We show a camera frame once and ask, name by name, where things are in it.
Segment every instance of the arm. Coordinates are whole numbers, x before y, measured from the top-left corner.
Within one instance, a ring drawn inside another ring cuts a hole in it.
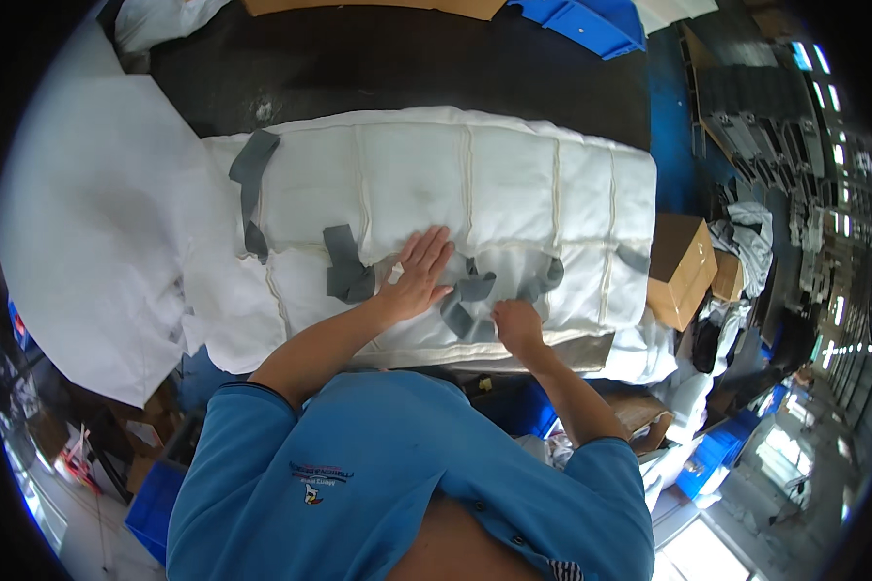
[[[415,233],[398,257],[405,272],[396,284],[385,281],[377,295],[358,307],[291,337],[249,379],[299,408],[369,341],[452,292],[451,286],[436,286],[454,251],[448,238],[445,226],[433,226],[422,236]]]
[[[502,300],[492,317],[498,324],[500,341],[546,390],[576,448],[605,436],[627,439],[610,405],[543,342],[542,320],[532,305],[522,300]]]

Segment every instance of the black table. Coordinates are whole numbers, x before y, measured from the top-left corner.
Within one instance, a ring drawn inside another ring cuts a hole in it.
[[[151,74],[201,137],[347,110],[453,105],[545,119],[649,150],[646,55],[611,61],[504,6],[491,21],[344,6],[225,6],[156,46]]]

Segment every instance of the blue polo shirt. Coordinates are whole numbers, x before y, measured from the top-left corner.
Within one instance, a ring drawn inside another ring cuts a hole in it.
[[[383,579],[439,488],[546,579],[650,581],[653,529],[627,443],[531,457],[453,385],[413,372],[333,378],[295,411],[231,383],[210,400],[168,531],[181,579]]]

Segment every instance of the cardboard box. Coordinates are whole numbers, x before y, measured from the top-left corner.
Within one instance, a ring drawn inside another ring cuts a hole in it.
[[[144,409],[111,400],[107,406],[133,451],[142,457],[157,458],[181,424],[180,410],[167,382],[146,401]]]
[[[68,443],[68,426],[46,408],[40,409],[26,422],[32,442],[43,458],[53,462]]]
[[[717,260],[717,274],[710,290],[714,296],[727,302],[739,300],[743,294],[743,263],[736,255],[714,249],[714,259]]]
[[[651,257],[646,304],[656,319],[684,331],[717,274],[707,222],[656,214]]]
[[[649,426],[649,432],[645,435],[630,438],[629,445],[637,456],[659,448],[673,419],[672,412],[662,401],[642,390],[614,391],[603,397],[627,430],[628,436]]]
[[[146,476],[149,476],[149,471],[151,471],[153,466],[155,466],[154,459],[147,459],[136,454],[133,458],[133,465],[129,468],[126,490],[133,494],[138,494],[140,488],[142,488],[142,482],[145,482]]]
[[[507,0],[243,0],[245,9],[252,16],[271,12],[293,10],[295,8],[315,8],[318,6],[401,6],[423,8],[490,20]]]

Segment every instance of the gray cloth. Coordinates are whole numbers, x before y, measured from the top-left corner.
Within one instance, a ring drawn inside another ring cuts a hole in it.
[[[359,246],[349,224],[323,230],[326,250],[333,266],[326,269],[326,296],[335,296],[347,305],[368,300],[374,295],[374,267],[359,260]]]
[[[442,301],[439,311],[452,332],[459,338],[471,343],[490,343],[495,340],[493,321],[475,321],[462,307],[462,302],[477,302],[485,300],[494,288],[498,275],[495,273],[478,274],[475,259],[466,262],[468,277],[455,283],[452,293]]]
[[[278,149],[279,143],[279,135],[258,129],[245,142],[245,147],[239,152],[230,167],[230,180],[243,187],[240,201],[245,232],[245,250],[257,255],[262,264],[267,261],[267,242],[265,234],[253,220],[253,215],[261,192],[262,174],[265,173],[267,162],[271,159],[274,151]]]
[[[477,302],[488,298],[491,289],[494,288],[497,275],[495,273],[479,275],[474,259],[467,260],[467,271],[469,278],[455,284],[452,294],[446,296],[442,302],[440,314],[459,338],[471,343],[493,342],[498,336],[494,321],[472,319],[461,303]],[[561,260],[550,257],[546,272],[524,281],[517,291],[517,298],[530,304],[535,303],[540,296],[559,286],[564,273]]]

